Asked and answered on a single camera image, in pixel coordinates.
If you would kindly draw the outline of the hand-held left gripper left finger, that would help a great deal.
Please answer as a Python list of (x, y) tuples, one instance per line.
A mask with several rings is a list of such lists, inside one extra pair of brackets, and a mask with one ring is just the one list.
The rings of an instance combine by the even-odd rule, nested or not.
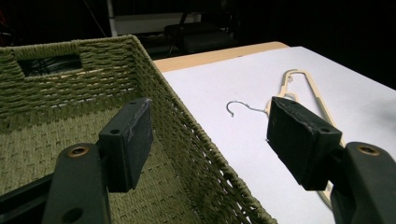
[(153, 142), (150, 99), (127, 103), (99, 132), (58, 156), (42, 224), (111, 224), (108, 194), (135, 189)]

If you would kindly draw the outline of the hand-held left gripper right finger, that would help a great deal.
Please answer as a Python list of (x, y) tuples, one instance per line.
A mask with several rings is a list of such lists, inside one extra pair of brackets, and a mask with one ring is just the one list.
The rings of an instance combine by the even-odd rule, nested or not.
[(363, 142), (341, 146), (342, 133), (297, 102), (271, 100), (267, 142), (306, 190), (332, 183), (336, 224), (396, 224), (396, 161)]

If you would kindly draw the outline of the green woven basket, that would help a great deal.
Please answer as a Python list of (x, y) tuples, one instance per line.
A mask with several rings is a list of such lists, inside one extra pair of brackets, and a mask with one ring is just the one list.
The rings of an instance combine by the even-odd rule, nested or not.
[(133, 35), (0, 48), (0, 195), (140, 97), (154, 143), (137, 188), (109, 197), (114, 224), (276, 224)]

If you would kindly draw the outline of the cream clothes hanger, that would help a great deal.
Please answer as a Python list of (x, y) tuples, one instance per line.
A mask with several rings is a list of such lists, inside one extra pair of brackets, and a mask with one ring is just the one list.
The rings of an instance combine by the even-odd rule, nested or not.
[[(316, 85), (314, 79), (312, 78), (311, 74), (308, 71), (306, 71), (304, 69), (287, 70), (282, 75), (282, 81), (281, 81), (279, 93), (276, 95), (276, 97), (290, 99), (297, 103), (300, 102), (298, 95), (295, 92), (288, 90), (289, 84), (293, 81), (294, 76), (303, 76), (304, 77), (309, 89), (312, 92), (312, 95), (313, 95), (313, 98), (315, 99), (316, 105), (318, 106), (319, 116), (322, 119), (324, 119), (325, 121), (327, 121), (329, 124), (331, 124), (333, 127), (335, 127), (336, 126), (335, 121), (333, 120), (332, 115), (331, 115), (328, 107), (326, 106), (326, 104), (318, 90), (318, 86)], [(251, 107), (249, 104), (247, 104), (243, 101), (232, 100), (226, 104), (225, 108), (226, 108), (226, 111), (233, 118), (234, 112), (230, 108), (231, 104), (240, 104), (249, 110), (264, 113), (267, 117), (270, 116), (271, 101), (267, 102), (264, 109), (260, 109), (260, 108)], [(319, 198), (330, 210), (332, 210), (332, 202), (331, 202), (332, 188), (333, 188), (333, 184), (331, 182), (328, 182), (325, 190), (321, 190), (321, 191), (317, 192), (317, 195), (319, 196)]]

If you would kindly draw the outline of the white table cover sheet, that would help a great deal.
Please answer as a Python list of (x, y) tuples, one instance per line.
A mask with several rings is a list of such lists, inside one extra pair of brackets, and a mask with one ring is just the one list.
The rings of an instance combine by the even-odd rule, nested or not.
[(156, 62), (164, 77), (279, 224), (334, 224), (331, 210), (297, 184), (266, 142), (263, 110), (284, 73), (302, 105), (320, 111), (304, 78), (314, 79), (346, 142), (384, 148), (396, 159), (396, 91), (303, 47), (246, 54), (230, 49)]

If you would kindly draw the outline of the dark chair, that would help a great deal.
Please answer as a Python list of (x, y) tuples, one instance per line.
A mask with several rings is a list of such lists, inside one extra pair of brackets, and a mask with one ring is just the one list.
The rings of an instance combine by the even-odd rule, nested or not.
[(177, 24), (164, 27), (164, 35), (170, 41), (167, 56), (174, 49), (193, 54), (236, 47), (238, 42), (217, 25), (206, 21), (186, 22), (189, 12), (184, 12)]

